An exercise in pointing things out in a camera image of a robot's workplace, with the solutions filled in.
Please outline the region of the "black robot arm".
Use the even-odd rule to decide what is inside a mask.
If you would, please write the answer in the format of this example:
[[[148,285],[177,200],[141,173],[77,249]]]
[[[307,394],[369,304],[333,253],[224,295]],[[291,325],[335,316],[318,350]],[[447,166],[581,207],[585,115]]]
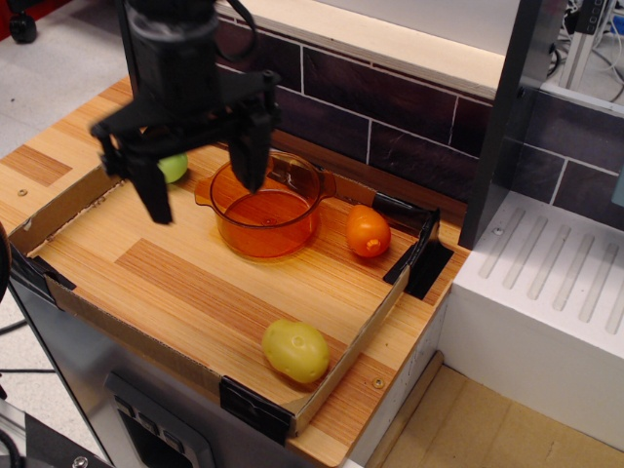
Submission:
[[[255,193],[265,180],[271,134],[280,120],[278,74],[223,74],[219,59],[246,58],[257,44],[254,19],[231,7],[251,31],[244,48],[224,52],[212,1],[124,1],[124,47],[137,79],[133,100],[95,123],[105,171],[129,180],[152,220],[173,220],[160,160],[224,142],[235,177]]]

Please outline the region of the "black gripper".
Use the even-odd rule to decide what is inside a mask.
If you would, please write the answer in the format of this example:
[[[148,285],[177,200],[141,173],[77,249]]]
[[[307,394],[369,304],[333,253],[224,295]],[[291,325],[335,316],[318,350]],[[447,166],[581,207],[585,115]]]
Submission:
[[[134,98],[91,128],[105,172],[129,180],[152,220],[170,224],[164,174],[145,156],[225,141],[235,177],[257,192],[280,120],[275,91],[281,78],[270,70],[227,74],[217,67],[219,59],[248,56],[257,33],[238,52],[226,53],[217,43],[214,9],[124,9],[120,20]]]

